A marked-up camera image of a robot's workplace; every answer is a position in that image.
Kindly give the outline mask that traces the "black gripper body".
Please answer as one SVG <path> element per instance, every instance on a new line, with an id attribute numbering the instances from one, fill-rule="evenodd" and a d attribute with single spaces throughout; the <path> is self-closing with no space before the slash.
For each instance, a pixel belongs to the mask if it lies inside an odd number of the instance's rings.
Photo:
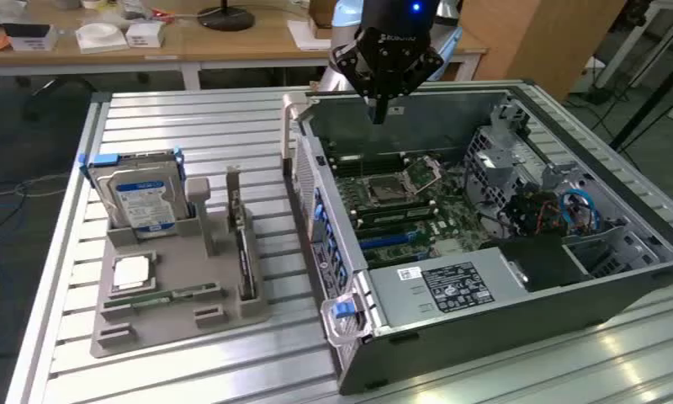
<path id="1" fill-rule="evenodd" d="M 380 58 L 395 48 L 423 50 L 431 44 L 437 1 L 365 1 L 356 44 L 373 71 L 379 94 Z"/>

